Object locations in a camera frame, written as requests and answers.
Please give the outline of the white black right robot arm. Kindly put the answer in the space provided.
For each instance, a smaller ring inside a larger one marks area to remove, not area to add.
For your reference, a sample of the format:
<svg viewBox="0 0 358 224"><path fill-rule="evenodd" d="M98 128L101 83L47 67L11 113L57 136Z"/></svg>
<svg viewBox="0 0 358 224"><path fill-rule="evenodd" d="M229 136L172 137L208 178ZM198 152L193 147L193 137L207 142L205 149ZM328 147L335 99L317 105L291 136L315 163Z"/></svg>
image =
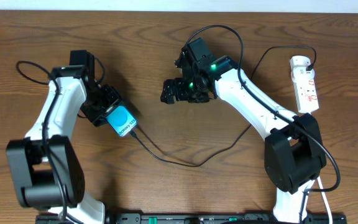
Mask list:
<svg viewBox="0 0 358 224"><path fill-rule="evenodd" d="M161 101L207 103L209 96L229 103L264 140L264 167L277 188L276 220L300 223L307 217L310 188L326 165L317 120L274 102L256 87L232 58L217 58L201 38L181 48L175 66L180 78L163 83Z"/></svg>

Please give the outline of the blue screen Galaxy smartphone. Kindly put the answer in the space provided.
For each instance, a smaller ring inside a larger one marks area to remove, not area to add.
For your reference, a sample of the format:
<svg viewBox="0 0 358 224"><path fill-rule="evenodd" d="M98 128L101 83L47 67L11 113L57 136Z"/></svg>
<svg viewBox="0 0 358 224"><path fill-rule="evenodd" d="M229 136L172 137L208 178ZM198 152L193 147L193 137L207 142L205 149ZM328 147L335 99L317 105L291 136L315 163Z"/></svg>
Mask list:
<svg viewBox="0 0 358 224"><path fill-rule="evenodd" d="M122 105L114 109L106 119L119 137L124 137L137 125L135 117Z"/></svg>

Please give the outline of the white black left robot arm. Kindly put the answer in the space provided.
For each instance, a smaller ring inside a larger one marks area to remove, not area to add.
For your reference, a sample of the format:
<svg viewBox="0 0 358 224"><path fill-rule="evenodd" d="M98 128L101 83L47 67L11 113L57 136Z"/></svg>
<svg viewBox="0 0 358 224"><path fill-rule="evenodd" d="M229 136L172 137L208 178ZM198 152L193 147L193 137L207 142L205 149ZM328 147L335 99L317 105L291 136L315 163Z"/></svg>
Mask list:
<svg viewBox="0 0 358 224"><path fill-rule="evenodd" d="M48 96L33 127L6 148L21 207L45 210L62 223L111 223L104 203L85 190L85 175L71 145L80 111L96 127L122 105L119 93L95 78L99 59L73 50L67 66L47 73Z"/></svg>

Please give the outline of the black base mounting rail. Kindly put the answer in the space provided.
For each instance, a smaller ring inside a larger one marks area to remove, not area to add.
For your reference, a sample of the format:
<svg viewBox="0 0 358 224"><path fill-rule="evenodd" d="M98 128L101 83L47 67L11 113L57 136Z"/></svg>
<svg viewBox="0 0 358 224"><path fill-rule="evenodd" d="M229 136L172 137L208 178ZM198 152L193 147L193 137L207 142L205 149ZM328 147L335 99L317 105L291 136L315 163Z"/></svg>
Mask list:
<svg viewBox="0 0 358 224"><path fill-rule="evenodd" d="M36 224L60 223L56 215L38 215ZM289 223L278 221L271 213L244 213L237 215L141 215L138 213L118 213L110 215L106 223L112 224L218 224L218 223ZM329 223L328 215L307 214L302 223ZM333 215L333 224L346 224L345 215Z"/></svg>

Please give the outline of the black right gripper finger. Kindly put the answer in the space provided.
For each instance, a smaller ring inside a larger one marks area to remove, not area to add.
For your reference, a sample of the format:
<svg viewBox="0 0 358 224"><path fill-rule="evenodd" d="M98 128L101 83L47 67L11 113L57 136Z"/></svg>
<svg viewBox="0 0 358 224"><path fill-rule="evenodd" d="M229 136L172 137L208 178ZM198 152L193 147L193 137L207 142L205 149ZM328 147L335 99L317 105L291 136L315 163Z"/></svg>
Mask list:
<svg viewBox="0 0 358 224"><path fill-rule="evenodd" d="M175 103L176 91L172 88L164 88L162 90L162 94L160 96L160 101L166 104L174 104Z"/></svg>
<svg viewBox="0 0 358 224"><path fill-rule="evenodd" d="M175 79L167 79L163 83L163 90L174 90L175 89Z"/></svg>

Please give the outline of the white power strip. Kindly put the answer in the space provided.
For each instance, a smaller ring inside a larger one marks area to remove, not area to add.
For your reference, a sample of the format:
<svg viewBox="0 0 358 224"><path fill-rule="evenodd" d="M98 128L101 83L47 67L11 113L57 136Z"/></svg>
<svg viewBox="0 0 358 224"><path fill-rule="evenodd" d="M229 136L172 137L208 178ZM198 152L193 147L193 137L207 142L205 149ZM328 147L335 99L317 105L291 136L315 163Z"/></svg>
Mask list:
<svg viewBox="0 0 358 224"><path fill-rule="evenodd" d="M293 56L290 59L290 68L298 112L312 113L318 110L315 72L311 67L311 60L302 55Z"/></svg>

